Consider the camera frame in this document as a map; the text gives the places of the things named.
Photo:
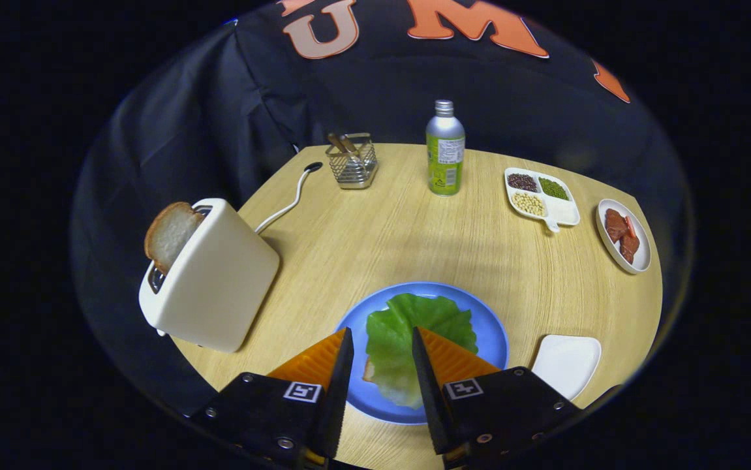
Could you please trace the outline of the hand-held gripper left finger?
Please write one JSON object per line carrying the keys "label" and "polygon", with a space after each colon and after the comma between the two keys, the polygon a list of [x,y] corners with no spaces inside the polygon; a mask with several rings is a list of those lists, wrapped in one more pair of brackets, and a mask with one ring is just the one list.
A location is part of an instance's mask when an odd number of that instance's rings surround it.
{"label": "hand-held gripper left finger", "polygon": [[191,424],[262,467],[330,467],[352,359],[352,332],[342,328],[274,371],[241,373],[191,416]]}

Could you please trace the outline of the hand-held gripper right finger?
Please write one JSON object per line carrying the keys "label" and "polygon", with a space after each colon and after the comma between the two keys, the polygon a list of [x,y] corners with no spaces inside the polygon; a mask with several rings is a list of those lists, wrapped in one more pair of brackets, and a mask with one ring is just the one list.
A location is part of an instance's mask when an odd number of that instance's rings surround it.
{"label": "hand-held gripper right finger", "polygon": [[527,367],[500,369],[428,328],[413,358],[435,452],[447,469],[509,469],[582,410]]}

